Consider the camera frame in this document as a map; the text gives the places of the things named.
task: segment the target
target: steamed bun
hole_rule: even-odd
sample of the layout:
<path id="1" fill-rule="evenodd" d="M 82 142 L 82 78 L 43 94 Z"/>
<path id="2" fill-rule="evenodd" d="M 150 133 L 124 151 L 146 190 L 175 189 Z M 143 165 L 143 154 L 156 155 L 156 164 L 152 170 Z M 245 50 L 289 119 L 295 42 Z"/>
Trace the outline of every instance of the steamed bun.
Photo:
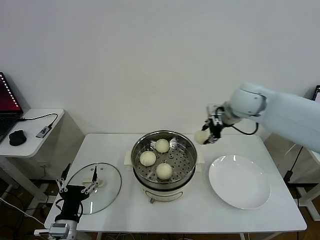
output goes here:
<path id="1" fill-rule="evenodd" d="M 149 167 L 156 162 L 156 155 L 152 151 L 144 151 L 140 155 L 140 163 L 143 166 Z"/>
<path id="2" fill-rule="evenodd" d="M 156 167 L 155 173 L 159 179 L 167 180 L 171 178 L 173 169 L 168 163 L 161 163 Z"/>
<path id="3" fill-rule="evenodd" d="M 155 142 L 155 150 L 157 150 L 159 153 L 166 153 L 170 149 L 169 142 L 165 139 L 159 139 Z"/>
<path id="4" fill-rule="evenodd" d="M 194 133 L 194 140 L 198 144 L 204 144 L 204 142 L 208 139 L 209 137 L 209 132 L 208 131 L 196 131 Z"/>

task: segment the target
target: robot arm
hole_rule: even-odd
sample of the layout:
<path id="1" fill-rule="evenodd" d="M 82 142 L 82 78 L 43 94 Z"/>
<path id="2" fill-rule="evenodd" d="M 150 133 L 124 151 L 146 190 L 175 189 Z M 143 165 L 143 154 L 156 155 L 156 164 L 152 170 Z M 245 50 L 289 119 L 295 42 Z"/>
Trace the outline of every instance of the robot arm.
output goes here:
<path id="1" fill-rule="evenodd" d="M 245 83 L 229 102 L 209 105 L 207 113 L 202 130 L 209 128 L 210 136 L 204 144 L 216 142 L 223 128 L 250 119 L 294 143 L 320 152 L 320 104 L 312 100 Z"/>
<path id="2" fill-rule="evenodd" d="M 87 199 L 89 195 L 98 187 L 97 167 L 94 168 L 92 181 L 90 185 L 69 185 L 65 180 L 68 175 L 70 164 L 62 172 L 59 179 L 56 180 L 59 187 L 59 194 L 63 201 L 61 213 L 54 219 L 50 229 L 37 229 L 34 231 L 35 236 L 49 234 L 51 238 L 56 240 L 75 240 L 77 236 L 77 225 L 83 214 L 82 201 Z"/>

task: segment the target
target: glass lid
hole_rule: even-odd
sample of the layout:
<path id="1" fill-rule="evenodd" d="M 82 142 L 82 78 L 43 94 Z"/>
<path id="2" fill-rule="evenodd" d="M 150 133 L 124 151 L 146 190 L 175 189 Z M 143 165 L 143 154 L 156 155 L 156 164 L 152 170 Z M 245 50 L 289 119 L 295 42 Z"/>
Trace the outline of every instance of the glass lid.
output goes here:
<path id="1" fill-rule="evenodd" d="M 68 185 L 90 185 L 95 167 L 98 187 L 87 199 L 82 201 L 83 214 L 85 215 L 97 213 L 108 207 L 116 199 L 121 188 L 119 171 L 108 163 L 93 163 L 85 166 L 71 177 Z"/>

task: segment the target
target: floor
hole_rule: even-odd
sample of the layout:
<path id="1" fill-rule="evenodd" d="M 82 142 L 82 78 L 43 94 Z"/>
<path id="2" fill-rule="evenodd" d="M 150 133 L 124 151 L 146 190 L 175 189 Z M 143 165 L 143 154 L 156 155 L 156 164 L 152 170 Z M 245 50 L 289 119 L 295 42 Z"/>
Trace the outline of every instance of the floor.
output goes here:
<path id="1" fill-rule="evenodd" d="M 0 182 L 0 191 L 4 191 L 6 185 L 3 182 Z M 28 203 L 32 200 L 32 196 L 25 191 L 22 187 L 18 189 L 12 189 L 10 191 L 12 194 L 9 194 L 6 197 L 6 201 L 19 207 L 26 209 Z M 50 184 L 46 193 L 48 195 L 57 194 L 58 188 L 55 184 Z M 297 192 L 294 189 L 290 189 L 290 192 L 293 197 L 296 197 Z M 320 197 L 314 200 L 314 204 L 317 209 L 320 211 Z M 46 215 L 50 211 L 50 207 L 42 208 L 42 205 L 38 206 L 34 213 L 34 217 L 39 219 L 41 222 L 45 221 Z M 33 231 L 35 229 L 43 229 L 43 226 L 33 220 L 30 217 L 23 217 L 23 214 L 17 210 L 9 209 L 10 206 L 2 203 L 0 205 L 0 240 L 7 239 L 20 239 L 20 240 L 42 240 L 39 237 L 33 236 Z M 320 240 L 320 221 L 314 222 L 309 215 L 309 212 L 305 207 L 300 207 L 300 211 L 307 223 L 307 230 L 299 233 L 299 238 L 296 232 L 286 232 L 281 235 L 273 238 L 274 240 Z M 91 232 L 88 233 L 93 239 L 96 238 L 97 233 Z M 182 240 L 184 237 L 185 240 L 240 240 L 239 234 L 146 234 L 146 233 L 134 233 L 134 234 L 120 234 L 120 233 L 104 233 L 102 235 L 102 240 Z"/>

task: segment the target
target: black mouse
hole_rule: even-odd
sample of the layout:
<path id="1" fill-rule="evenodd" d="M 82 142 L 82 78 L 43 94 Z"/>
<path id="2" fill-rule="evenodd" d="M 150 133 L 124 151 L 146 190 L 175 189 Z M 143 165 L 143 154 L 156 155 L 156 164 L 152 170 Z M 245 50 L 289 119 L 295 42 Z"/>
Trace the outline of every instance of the black mouse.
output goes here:
<path id="1" fill-rule="evenodd" d="M 23 130 L 14 131 L 9 135 L 9 139 L 11 146 L 19 146 L 27 140 Z"/>

